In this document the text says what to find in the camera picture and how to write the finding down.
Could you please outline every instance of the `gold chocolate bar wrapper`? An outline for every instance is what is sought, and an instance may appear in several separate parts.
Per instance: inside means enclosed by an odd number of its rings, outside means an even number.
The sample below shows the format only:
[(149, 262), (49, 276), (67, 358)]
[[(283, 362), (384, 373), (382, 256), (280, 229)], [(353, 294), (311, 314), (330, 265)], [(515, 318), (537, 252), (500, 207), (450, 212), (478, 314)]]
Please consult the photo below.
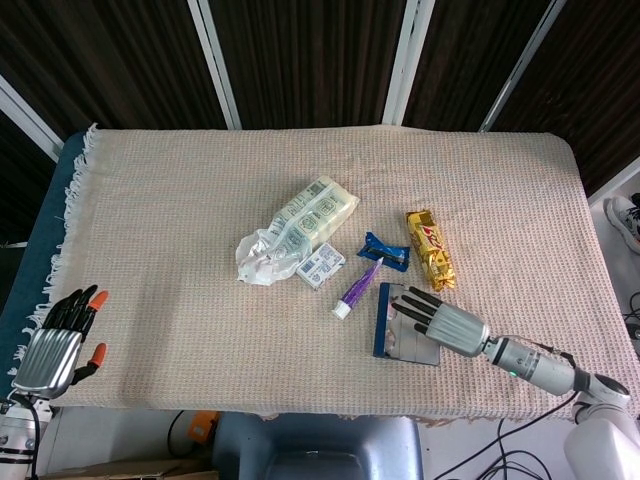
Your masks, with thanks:
[(406, 214), (411, 242), (418, 252), (427, 280), (436, 292), (456, 286), (456, 274), (445, 250), (444, 238), (429, 210)]

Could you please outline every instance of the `small white box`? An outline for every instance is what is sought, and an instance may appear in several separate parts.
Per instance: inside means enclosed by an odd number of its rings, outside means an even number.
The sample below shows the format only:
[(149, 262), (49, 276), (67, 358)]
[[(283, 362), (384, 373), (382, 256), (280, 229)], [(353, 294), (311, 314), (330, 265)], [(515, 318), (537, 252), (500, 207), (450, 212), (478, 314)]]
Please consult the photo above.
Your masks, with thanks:
[(298, 267), (296, 273), (316, 290), (340, 270), (344, 262), (345, 258), (339, 251), (328, 243), (323, 243)]

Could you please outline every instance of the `silver robotic hand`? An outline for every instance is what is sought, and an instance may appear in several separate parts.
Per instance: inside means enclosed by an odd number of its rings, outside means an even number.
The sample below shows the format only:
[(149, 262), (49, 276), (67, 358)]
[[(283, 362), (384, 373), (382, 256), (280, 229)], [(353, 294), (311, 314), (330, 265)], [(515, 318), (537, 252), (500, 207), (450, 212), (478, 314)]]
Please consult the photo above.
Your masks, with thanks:
[[(412, 295), (403, 295), (392, 306), (416, 320), (415, 330), (428, 338), (466, 357), (484, 354), (492, 365), (553, 395), (579, 392), (573, 406), (578, 427), (565, 442), (565, 454), (576, 478), (640, 478), (640, 434), (625, 409), (630, 398), (626, 387), (612, 378), (544, 355), (520, 343), (519, 337), (491, 337), (489, 328), (475, 315), (415, 287), (409, 292)], [(564, 356), (572, 361), (571, 356)]]
[[(95, 349), (87, 365), (76, 369), (82, 344), (95, 314), (106, 301), (96, 285), (76, 290), (56, 303), (27, 347), (9, 398), (0, 401), (0, 479), (24, 480), (37, 461), (38, 445), (52, 412), (49, 400), (93, 375), (102, 365), (106, 345)], [(37, 478), (32, 468), (31, 478)]]

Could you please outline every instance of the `white plastic bag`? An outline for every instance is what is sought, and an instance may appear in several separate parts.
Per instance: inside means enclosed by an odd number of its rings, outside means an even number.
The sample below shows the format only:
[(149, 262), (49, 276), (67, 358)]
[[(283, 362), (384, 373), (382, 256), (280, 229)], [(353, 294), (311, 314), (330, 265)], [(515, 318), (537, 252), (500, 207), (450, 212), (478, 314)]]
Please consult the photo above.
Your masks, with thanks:
[(322, 176), (273, 217), (266, 230), (244, 237), (236, 250), (238, 280), (271, 285), (293, 275), (353, 213), (360, 199)]

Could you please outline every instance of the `white sneaker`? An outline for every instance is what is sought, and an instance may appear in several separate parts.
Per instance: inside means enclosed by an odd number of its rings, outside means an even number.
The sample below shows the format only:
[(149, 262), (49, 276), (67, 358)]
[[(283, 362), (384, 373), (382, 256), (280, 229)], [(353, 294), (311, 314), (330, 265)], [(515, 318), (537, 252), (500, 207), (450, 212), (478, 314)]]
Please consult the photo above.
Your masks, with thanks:
[(640, 255), (640, 208), (624, 197), (608, 199), (605, 213), (611, 225), (622, 234), (627, 246)]

